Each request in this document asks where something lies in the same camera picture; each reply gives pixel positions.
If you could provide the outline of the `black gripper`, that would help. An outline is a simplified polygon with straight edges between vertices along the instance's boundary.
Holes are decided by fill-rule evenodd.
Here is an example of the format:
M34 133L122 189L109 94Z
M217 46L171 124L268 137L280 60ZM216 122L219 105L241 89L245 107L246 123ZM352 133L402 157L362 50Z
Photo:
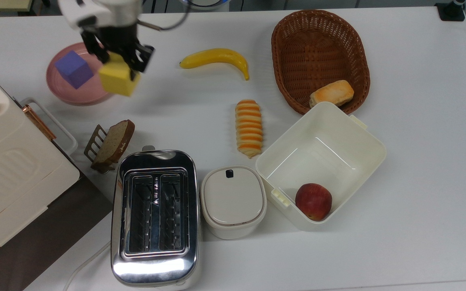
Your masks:
M89 54L105 64L109 61L108 51L120 54L128 51L128 66L131 70L143 73L150 62L155 48L142 45L137 38L137 25L124 27L83 27L80 35Z

